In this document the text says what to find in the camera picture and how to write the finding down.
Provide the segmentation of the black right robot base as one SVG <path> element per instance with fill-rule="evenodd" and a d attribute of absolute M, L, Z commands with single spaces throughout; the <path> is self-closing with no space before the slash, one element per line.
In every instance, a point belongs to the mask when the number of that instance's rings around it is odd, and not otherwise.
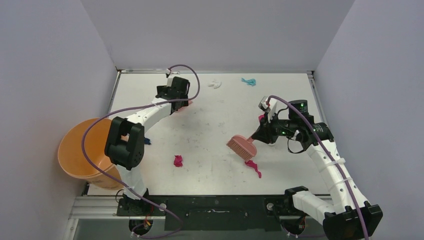
<path fill-rule="evenodd" d="M 292 206 L 288 196 L 279 195 L 264 200 L 267 215 L 272 216 L 289 233 L 289 236 L 299 237 L 306 230 L 306 213 Z"/>

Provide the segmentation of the pink plastic dustpan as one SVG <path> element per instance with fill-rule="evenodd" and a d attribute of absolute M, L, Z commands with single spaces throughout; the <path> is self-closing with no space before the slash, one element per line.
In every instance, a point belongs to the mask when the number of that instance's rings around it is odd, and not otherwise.
<path fill-rule="evenodd" d="M 181 108 L 179 108 L 178 110 L 176 110 L 175 112 L 176 113 L 181 113 L 181 112 L 183 112 L 187 107 L 189 107 L 191 104 L 193 103 L 193 101 L 192 100 L 189 100 L 188 102 L 187 102 L 187 104 L 185 104 L 185 105 L 183 105 Z"/>

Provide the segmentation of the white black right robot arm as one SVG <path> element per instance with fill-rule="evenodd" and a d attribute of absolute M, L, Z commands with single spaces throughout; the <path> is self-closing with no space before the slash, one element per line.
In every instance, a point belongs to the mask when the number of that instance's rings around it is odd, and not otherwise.
<path fill-rule="evenodd" d="M 349 174 L 339 155 L 334 136 L 324 122 L 315 122 L 307 100 L 286 101 L 288 118 L 276 112 L 276 96 L 265 96 L 258 107 L 264 112 L 252 139 L 273 144 L 278 137 L 299 142 L 316 166 L 331 197 L 331 203 L 317 197 L 305 186 L 286 189 L 282 207 L 290 215 L 298 211 L 323 227 L 329 240 L 367 240 L 383 217 L 379 205 L 372 205 Z"/>

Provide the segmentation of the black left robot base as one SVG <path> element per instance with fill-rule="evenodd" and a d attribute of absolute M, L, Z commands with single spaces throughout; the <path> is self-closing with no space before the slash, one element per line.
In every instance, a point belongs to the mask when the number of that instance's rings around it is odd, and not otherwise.
<path fill-rule="evenodd" d="M 115 200 L 118 203 L 116 215 L 119 217 L 130 217 L 128 228 L 135 237 L 146 235 L 153 227 L 154 217 L 166 215 L 160 208 L 143 200 L 129 198 L 125 194 L 122 198 Z"/>

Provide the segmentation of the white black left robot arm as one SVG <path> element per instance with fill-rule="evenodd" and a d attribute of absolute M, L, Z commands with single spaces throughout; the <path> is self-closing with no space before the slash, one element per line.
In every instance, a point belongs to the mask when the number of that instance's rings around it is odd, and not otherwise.
<path fill-rule="evenodd" d="M 104 154 L 115 165 L 124 195 L 132 199 L 129 208 L 136 215 L 149 210 L 149 201 L 143 198 L 148 190 L 141 174 L 145 154 L 145 134 L 160 120 L 189 104 L 189 80 L 173 76 L 165 85 L 156 87 L 157 94 L 146 107 L 127 117 L 116 116 L 109 128 Z"/>

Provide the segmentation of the pink plastic hand brush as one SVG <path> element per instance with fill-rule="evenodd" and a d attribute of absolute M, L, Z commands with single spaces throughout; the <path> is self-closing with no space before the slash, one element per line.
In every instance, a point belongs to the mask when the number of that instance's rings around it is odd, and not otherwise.
<path fill-rule="evenodd" d="M 227 143 L 235 154 L 237 154 L 244 161 L 249 161 L 257 154 L 257 148 L 253 144 L 254 139 L 251 137 L 244 137 L 242 135 L 234 135 Z"/>

